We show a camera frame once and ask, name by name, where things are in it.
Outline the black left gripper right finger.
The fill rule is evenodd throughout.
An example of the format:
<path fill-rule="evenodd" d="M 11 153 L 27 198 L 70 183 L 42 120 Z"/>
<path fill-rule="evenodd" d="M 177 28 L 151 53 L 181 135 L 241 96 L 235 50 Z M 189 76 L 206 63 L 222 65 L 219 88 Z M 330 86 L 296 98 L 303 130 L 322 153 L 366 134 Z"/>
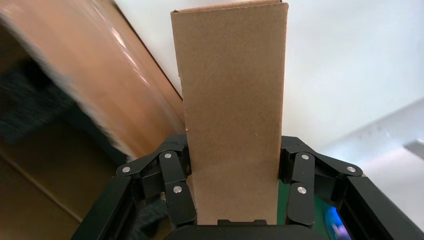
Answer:
<path fill-rule="evenodd" d="M 315 197 L 335 207 L 353 240 L 421 240 L 413 223 L 358 166 L 317 153 L 293 136 L 281 138 L 279 179 L 290 186 L 284 222 L 311 228 Z"/>

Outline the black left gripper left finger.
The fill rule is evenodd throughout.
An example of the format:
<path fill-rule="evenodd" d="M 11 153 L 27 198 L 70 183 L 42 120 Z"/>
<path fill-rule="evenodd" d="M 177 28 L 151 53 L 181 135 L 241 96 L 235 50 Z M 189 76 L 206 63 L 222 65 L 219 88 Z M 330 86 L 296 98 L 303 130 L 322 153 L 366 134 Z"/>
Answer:
<path fill-rule="evenodd" d="M 173 230 L 195 225 L 197 211 L 187 185 L 191 163 L 187 136 L 168 137 L 153 153 L 119 166 L 89 210 L 73 240 L 128 240 L 148 202 L 165 195 Z"/>

